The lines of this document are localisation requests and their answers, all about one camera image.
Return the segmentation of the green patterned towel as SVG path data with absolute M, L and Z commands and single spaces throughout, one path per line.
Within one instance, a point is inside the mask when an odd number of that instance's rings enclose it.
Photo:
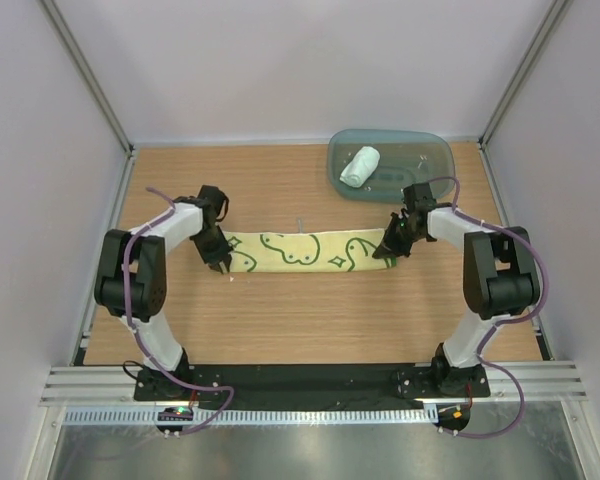
M 350 273 L 394 268 L 376 259 L 381 229 L 316 233 L 227 232 L 232 273 Z

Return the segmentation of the teal transparent plastic basin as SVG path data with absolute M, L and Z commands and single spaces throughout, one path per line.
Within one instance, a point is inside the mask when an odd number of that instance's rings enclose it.
M 365 147 L 378 152 L 378 166 L 361 186 L 349 186 L 340 176 Z M 326 172 L 332 187 L 347 200 L 397 205 L 403 199 L 402 189 L 415 183 L 429 182 L 436 199 L 447 195 L 453 188 L 456 169 L 449 144 L 437 135 L 346 129 L 329 141 Z

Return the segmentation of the light mint green towel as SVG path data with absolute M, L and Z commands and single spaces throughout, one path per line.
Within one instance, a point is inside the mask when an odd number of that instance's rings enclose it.
M 372 146 L 363 146 L 340 174 L 339 180 L 352 188 L 360 188 L 379 165 L 380 153 Z

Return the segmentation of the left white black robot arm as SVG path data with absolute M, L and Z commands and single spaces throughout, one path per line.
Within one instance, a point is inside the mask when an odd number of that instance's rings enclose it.
M 160 215 L 131 230 L 112 229 L 103 239 L 94 299 L 126 324 L 157 375 L 157 388 L 171 400 L 184 398 L 192 386 L 189 361 L 166 320 L 167 256 L 191 241 L 203 263 L 221 274 L 231 266 L 232 247 L 219 223 L 229 199 L 205 185 L 196 196 L 168 199 Z

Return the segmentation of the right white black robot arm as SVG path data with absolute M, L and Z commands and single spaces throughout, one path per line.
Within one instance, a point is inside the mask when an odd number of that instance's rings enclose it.
M 539 303 L 541 286 L 528 233 L 480 222 L 449 203 L 406 208 L 391 215 L 373 257 L 407 257 L 421 239 L 444 240 L 461 251 L 467 310 L 429 367 L 398 373 L 399 392 L 406 398 L 467 396 L 482 388 L 484 352 L 500 327 Z

